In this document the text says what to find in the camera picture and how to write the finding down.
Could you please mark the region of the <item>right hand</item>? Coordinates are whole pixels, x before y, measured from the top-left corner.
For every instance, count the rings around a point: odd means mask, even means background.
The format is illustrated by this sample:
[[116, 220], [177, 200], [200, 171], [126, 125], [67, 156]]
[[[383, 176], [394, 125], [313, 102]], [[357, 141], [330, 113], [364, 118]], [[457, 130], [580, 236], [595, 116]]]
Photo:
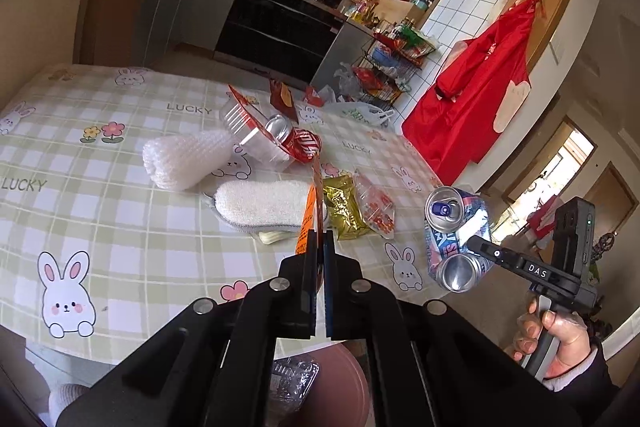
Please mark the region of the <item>right hand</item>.
[[521, 362], [526, 355], [531, 355], [536, 350], [541, 333], [547, 332], [559, 344], [544, 378], [560, 377], [590, 357], [592, 348], [588, 329], [576, 314], [550, 310], [539, 314], [537, 303], [538, 300], [534, 298], [528, 304], [527, 311], [518, 317], [518, 330], [512, 343], [504, 351], [515, 362]]

